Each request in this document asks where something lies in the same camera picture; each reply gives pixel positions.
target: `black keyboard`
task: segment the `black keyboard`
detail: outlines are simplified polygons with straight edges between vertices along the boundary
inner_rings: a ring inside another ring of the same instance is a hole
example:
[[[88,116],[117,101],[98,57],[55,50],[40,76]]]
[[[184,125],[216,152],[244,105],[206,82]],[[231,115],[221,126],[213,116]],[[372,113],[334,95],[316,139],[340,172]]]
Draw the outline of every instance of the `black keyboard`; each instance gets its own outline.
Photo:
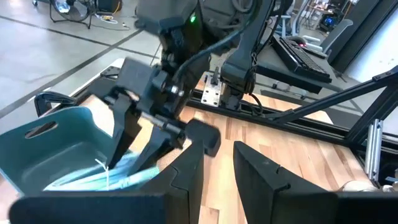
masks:
[[[272,40],[273,48],[290,71],[314,80],[331,83],[330,74],[315,63],[296,42],[275,36]]]

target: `white wall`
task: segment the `white wall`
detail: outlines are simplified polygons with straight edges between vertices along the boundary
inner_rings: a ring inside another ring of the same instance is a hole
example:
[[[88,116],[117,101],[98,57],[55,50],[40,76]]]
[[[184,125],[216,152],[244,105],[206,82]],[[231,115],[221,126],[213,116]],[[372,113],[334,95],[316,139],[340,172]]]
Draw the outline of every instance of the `white wall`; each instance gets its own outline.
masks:
[[[351,62],[345,74],[359,82],[365,82],[396,65],[398,65],[398,10]]]

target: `metal plate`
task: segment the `metal plate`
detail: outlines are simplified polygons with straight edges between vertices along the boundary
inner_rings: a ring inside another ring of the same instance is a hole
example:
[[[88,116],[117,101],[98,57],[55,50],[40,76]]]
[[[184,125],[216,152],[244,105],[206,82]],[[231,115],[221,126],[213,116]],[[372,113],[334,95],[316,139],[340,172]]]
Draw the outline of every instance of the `metal plate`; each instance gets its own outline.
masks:
[[[220,76],[218,75],[218,84],[212,85],[211,78],[214,74],[210,72],[205,72],[206,85],[205,89],[203,90],[203,95],[201,97],[201,103],[209,106],[218,107],[220,104],[220,96],[221,96],[221,86],[222,83],[220,81]]]

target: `green led light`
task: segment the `green led light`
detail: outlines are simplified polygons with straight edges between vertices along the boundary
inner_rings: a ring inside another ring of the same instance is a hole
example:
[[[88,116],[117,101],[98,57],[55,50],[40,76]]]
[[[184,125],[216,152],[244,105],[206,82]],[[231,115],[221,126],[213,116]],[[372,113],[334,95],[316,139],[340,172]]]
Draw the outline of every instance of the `green led light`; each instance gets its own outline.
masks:
[[[196,19],[197,19],[197,17],[196,17],[194,14],[192,14],[192,16],[191,16],[191,22],[195,22]]]

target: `gray concrete floor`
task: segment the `gray concrete floor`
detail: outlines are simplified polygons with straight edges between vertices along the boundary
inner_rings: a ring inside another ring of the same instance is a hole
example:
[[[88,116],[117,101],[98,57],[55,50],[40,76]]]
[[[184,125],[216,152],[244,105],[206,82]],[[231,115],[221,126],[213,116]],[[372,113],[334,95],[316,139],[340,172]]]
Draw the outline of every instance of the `gray concrete floor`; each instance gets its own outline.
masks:
[[[123,9],[115,19],[118,24],[107,24],[93,18],[93,24],[110,29],[124,29],[124,22],[130,30],[115,31],[92,27],[87,29],[72,22],[53,23],[49,18],[49,5],[40,2],[34,7],[30,0],[0,1],[0,134],[37,118],[32,97],[47,88],[63,94],[87,82],[118,58],[132,57],[147,64],[159,62],[161,48],[157,37],[146,32],[137,33],[134,28],[134,8],[137,0],[123,1]],[[310,35],[323,40],[319,31],[302,29],[300,35]],[[222,64],[223,57],[213,57],[211,68]],[[349,88],[358,82],[345,77],[333,80],[335,85]],[[257,76],[256,93],[261,90],[298,99],[297,96],[269,88],[275,82],[270,78]],[[292,91],[301,90],[293,87]],[[308,94],[307,102],[333,94],[322,90],[319,95]],[[380,94],[375,91],[352,101],[335,106],[355,115],[361,115]],[[392,125],[398,118],[393,112],[386,124],[389,132],[397,133]]]

